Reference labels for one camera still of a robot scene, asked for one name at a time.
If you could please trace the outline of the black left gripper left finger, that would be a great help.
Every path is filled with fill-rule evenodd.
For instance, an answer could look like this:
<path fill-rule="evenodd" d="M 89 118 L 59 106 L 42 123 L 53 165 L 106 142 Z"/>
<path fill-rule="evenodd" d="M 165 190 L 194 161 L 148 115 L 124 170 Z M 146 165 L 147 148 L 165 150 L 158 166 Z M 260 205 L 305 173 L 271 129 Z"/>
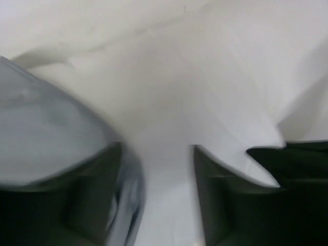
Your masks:
<path fill-rule="evenodd" d="M 1 245 L 104 245 L 122 144 L 26 186 L 1 185 Z"/>

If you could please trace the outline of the grey pillowcase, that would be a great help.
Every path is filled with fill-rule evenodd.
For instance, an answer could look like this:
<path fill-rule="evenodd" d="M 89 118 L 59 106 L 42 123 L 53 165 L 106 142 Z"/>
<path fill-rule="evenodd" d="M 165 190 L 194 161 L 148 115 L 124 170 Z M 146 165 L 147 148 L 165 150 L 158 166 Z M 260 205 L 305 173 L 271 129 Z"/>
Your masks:
<path fill-rule="evenodd" d="M 104 245 L 134 245 L 146 203 L 138 156 L 79 100 L 1 58 L 1 185 L 49 178 L 115 142 L 122 156 Z"/>

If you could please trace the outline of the white pillow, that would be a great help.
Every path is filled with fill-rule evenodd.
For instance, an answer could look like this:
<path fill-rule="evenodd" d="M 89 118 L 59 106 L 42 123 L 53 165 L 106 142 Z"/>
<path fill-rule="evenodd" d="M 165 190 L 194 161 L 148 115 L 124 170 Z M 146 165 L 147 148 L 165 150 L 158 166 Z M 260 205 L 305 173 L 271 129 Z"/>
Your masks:
<path fill-rule="evenodd" d="M 1 54 L 81 97 L 145 162 L 137 245 L 198 245 L 187 146 L 327 139 L 327 1 L 1 1 Z"/>

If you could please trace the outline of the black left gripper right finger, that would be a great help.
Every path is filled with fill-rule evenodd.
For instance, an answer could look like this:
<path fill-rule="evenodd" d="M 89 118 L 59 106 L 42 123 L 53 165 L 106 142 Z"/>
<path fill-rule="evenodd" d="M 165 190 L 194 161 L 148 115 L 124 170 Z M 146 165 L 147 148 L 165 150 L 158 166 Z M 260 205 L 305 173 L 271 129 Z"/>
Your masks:
<path fill-rule="evenodd" d="M 327 245 L 327 142 L 253 147 L 247 155 L 279 186 L 259 185 L 193 147 L 205 244 Z"/>

